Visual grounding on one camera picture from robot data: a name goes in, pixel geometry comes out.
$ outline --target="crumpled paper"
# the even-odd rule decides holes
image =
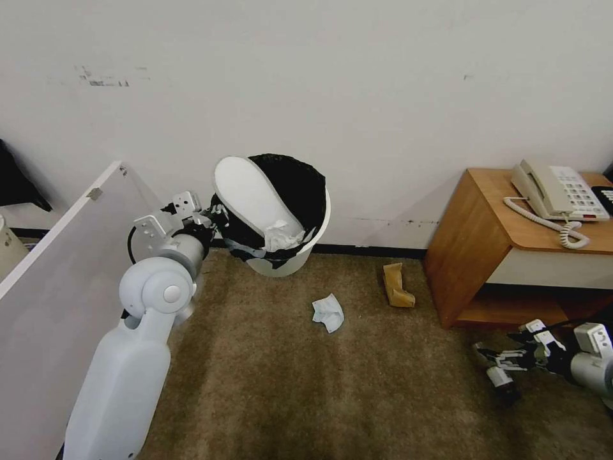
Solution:
[[[329,334],[340,328],[340,325],[345,321],[343,308],[341,308],[334,294],[313,302],[313,309],[315,310],[313,322],[324,323]]]
[[[274,252],[279,249],[292,249],[302,243],[305,231],[302,230],[296,236],[287,230],[287,222],[277,220],[273,225],[264,230],[264,247],[266,252]]]

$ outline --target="wooden side table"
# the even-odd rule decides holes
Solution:
[[[551,324],[613,302],[613,220],[585,222],[590,244],[568,250],[555,231],[507,208],[506,196],[519,196],[510,170],[468,169],[451,198],[424,261],[444,328]]]

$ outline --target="brown paper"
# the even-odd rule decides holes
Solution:
[[[402,289],[402,263],[384,265],[383,281],[392,307],[415,306],[415,296]]]

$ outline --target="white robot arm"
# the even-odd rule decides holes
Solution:
[[[496,352],[481,344],[474,347],[494,364],[487,369],[487,376],[507,403],[519,398],[509,372],[540,367],[586,387],[613,410],[613,348],[607,329],[603,324],[584,323],[574,333],[581,350],[578,353],[568,352],[539,319],[522,326],[519,333],[509,334],[524,344],[520,349]]]
[[[129,267],[119,283],[130,315],[94,353],[66,428],[64,460],[134,459],[145,442],[170,365],[166,342],[193,311],[195,280],[214,233],[193,192],[176,195],[173,206],[175,214],[135,221],[152,257]],[[189,227],[200,238],[187,234]]]

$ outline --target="landline phone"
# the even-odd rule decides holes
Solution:
[[[504,203],[527,219],[559,231],[560,244],[565,248],[580,249],[589,243],[587,236],[575,231],[581,226],[578,220],[609,219],[589,185],[570,167],[523,160],[513,168],[511,183],[522,197],[505,197]],[[527,201],[536,214],[518,206],[514,200]],[[550,220],[564,220],[566,223],[562,226]]]

